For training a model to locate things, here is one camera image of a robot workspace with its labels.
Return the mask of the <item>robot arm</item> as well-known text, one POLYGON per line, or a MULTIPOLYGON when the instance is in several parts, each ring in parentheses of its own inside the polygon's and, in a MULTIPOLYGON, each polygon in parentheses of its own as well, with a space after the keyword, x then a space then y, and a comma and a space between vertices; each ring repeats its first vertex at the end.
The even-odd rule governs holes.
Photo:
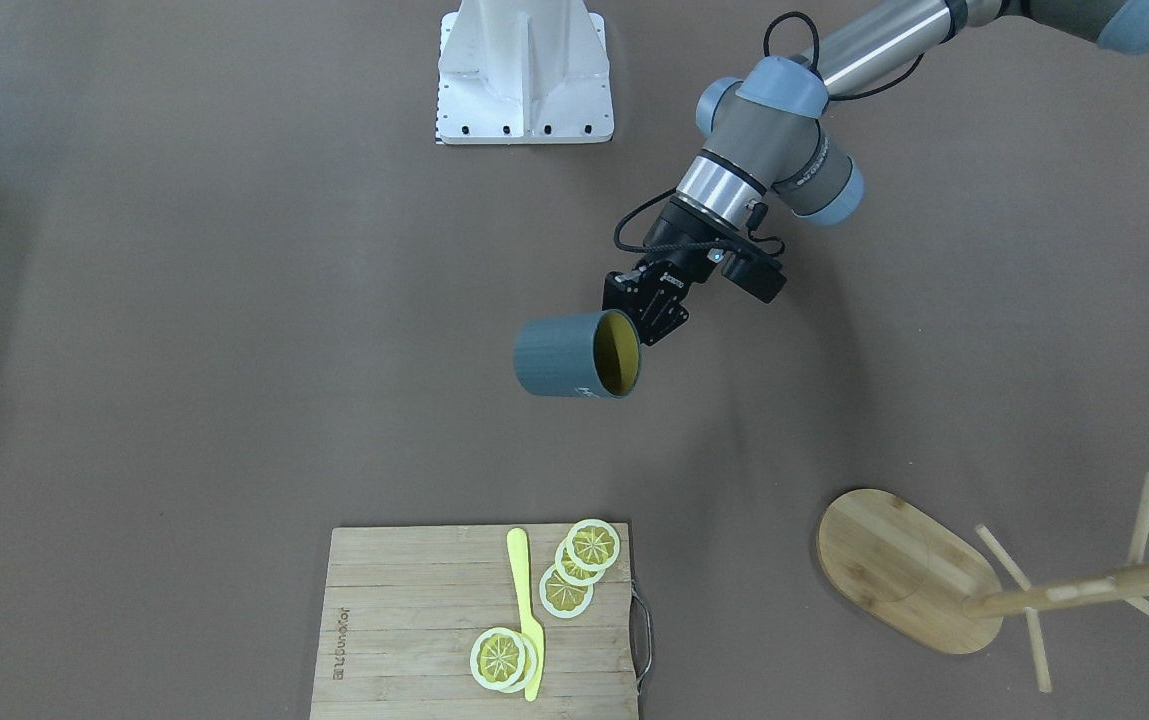
POLYGON ((834 34, 813 34, 807 53, 766 53, 748 76, 717 79, 699 96, 705 145, 657 196, 658 218, 633 247, 638 263, 607 274, 603 336, 657 343, 688 319, 685 296, 715 269, 758 301, 774 300, 785 284, 779 251, 754 237, 766 198, 833 225, 865 193, 856 161, 822 127, 827 106, 889 90, 931 47, 1009 15, 1101 49, 1149 53, 1149 1, 884 1, 834 34))

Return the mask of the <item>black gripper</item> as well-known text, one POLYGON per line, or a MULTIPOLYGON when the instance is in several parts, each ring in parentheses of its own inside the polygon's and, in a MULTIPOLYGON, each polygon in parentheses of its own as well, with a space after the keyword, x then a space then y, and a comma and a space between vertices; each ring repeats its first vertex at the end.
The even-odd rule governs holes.
POLYGON ((692 284, 705 282, 722 256, 733 251, 728 233, 688 202, 660 196, 658 218, 643 237, 643 258, 635 270, 603 279, 602 309, 638 316, 643 346, 656 344, 688 320, 683 305, 692 284))

